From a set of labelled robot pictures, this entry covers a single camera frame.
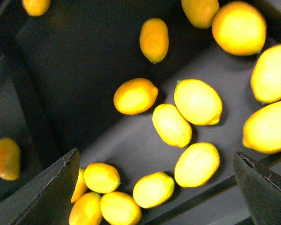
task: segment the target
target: citrus fruit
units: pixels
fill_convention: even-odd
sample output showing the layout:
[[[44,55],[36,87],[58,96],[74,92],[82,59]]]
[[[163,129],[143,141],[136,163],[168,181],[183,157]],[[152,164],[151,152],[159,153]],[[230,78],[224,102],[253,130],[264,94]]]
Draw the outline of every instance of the citrus fruit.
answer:
[[[175,104],[184,118],[195,125],[214,125],[220,120],[222,101],[207,83],[186,79],[177,82]]]
[[[266,41],[266,21],[252,5],[232,1],[214,17],[212,34],[226,52],[246,56],[258,53]]]
[[[163,172],[142,177],[133,188],[133,198],[142,208],[148,209],[167,201],[174,192],[175,181]]]
[[[206,184],[220,165],[218,150],[207,142],[195,143],[180,156],[175,166],[175,180],[184,188]]]
[[[84,172],[86,186],[98,193],[109,193],[120,185],[120,176],[115,167],[106,163],[92,163]]]
[[[152,63],[162,61],[169,48],[168,28],[159,18],[152,18],[144,22],[140,30],[140,49]]]
[[[111,225],[135,225],[141,219],[141,208],[130,195],[123,192],[104,194],[101,211]]]
[[[28,15],[40,16],[48,11],[51,0],[22,0],[22,4]]]
[[[16,180],[20,176],[21,150],[11,138],[0,139],[0,178]]]
[[[181,0],[183,11],[197,28],[209,28],[220,5],[218,0]]]
[[[156,101],[158,89],[145,78],[135,78],[123,83],[116,90],[113,103],[116,109],[127,115],[148,110]]]
[[[251,76],[251,87],[259,102],[281,99],[281,44],[261,54]]]
[[[281,151],[281,101],[267,105],[244,124],[243,145],[264,154]]]
[[[81,197],[88,189],[84,181],[84,171],[85,168],[79,168],[78,179],[76,182],[75,190],[72,195],[71,203],[76,202],[77,199]]]
[[[102,221],[100,199],[95,192],[82,195],[72,207],[69,225],[99,225]]]
[[[159,105],[153,112],[152,121],[156,131],[167,144],[183,148],[191,142],[191,125],[176,106]]]

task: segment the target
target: dark gray tray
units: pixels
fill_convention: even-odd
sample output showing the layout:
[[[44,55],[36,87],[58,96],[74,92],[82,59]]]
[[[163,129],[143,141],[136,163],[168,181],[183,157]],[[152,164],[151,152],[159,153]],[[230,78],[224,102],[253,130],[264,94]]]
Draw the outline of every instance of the dark gray tray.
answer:
[[[281,43],[281,0],[248,2],[266,17],[264,49]],[[189,23],[179,0],[57,0],[36,18],[27,17],[21,1],[13,3],[0,15],[0,37],[15,37],[24,57],[18,63],[27,65],[28,73],[22,79],[0,58],[0,137],[18,141],[26,167],[20,180],[0,180],[0,201],[72,148],[79,149],[81,166],[99,161],[118,168],[119,190],[130,194],[144,175],[173,174],[184,149],[161,140],[152,124],[153,109],[124,116],[112,98],[123,82],[145,77],[160,90],[156,105],[174,103],[176,81],[197,78],[217,90],[223,113],[218,125],[193,126],[192,143],[213,143],[220,152],[220,168],[202,187],[176,186],[168,202],[143,210],[140,224],[251,223],[233,176],[234,152],[241,150],[267,166],[276,164],[272,168],[281,175],[281,153],[266,156],[242,145],[244,122],[262,107],[249,84],[258,55],[225,53],[210,29]],[[166,22],[170,38],[166,58],[156,65],[142,55],[138,41],[142,23],[151,17]],[[42,144],[48,140],[52,149]]]

